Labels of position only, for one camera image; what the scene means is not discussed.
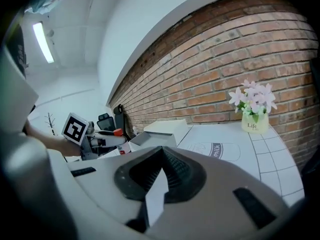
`fluorescent light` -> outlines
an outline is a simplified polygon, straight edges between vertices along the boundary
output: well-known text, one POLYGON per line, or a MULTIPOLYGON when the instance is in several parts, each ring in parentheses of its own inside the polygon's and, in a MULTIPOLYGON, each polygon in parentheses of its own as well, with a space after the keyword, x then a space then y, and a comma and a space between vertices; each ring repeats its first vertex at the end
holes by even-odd
POLYGON ((45 33, 44 33, 44 28, 42 27, 42 23, 39 22, 37 24, 34 24, 33 31, 35 33, 36 40, 39 43, 39 46, 41 48, 41 51, 42 51, 46 61, 48 63, 55 62, 54 58, 51 55, 49 46, 47 44, 45 33))

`white ceiling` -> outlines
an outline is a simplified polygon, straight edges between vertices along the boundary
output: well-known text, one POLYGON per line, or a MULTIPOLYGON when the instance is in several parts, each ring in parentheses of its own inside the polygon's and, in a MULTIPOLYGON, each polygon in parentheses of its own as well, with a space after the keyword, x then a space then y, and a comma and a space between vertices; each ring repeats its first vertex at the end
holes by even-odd
POLYGON ((61 0, 44 15, 26 13, 21 27, 24 36, 27 74, 50 69, 95 67, 109 17, 118 0, 61 0), (44 33, 54 58, 48 64, 33 32, 43 22, 44 33))

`yellow vase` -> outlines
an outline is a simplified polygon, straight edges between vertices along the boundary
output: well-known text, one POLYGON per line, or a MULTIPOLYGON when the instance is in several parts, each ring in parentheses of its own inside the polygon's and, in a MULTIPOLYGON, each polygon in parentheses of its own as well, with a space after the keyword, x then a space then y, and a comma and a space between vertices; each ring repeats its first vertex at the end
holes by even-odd
POLYGON ((259 115, 258 121, 255 122, 252 115, 242 114, 242 129, 251 134, 264 134, 267 132, 269 127, 269 117, 268 114, 265 113, 263 115, 259 115))

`paper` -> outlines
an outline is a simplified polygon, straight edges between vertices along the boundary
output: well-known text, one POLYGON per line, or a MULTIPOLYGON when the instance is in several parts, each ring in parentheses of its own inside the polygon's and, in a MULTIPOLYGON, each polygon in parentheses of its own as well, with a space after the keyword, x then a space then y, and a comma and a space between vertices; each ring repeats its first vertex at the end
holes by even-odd
POLYGON ((164 212, 165 193, 169 191, 167 176, 161 169, 152 187, 145 196, 149 226, 152 227, 164 212))

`cardboard box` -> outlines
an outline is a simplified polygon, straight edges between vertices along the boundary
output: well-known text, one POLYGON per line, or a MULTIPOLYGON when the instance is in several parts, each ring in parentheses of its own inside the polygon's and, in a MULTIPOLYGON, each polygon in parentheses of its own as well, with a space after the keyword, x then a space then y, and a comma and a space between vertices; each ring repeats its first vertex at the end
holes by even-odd
POLYGON ((131 151, 149 147, 176 147, 188 133, 185 119, 173 121, 156 121, 144 128, 144 132, 129 141, 131 151))

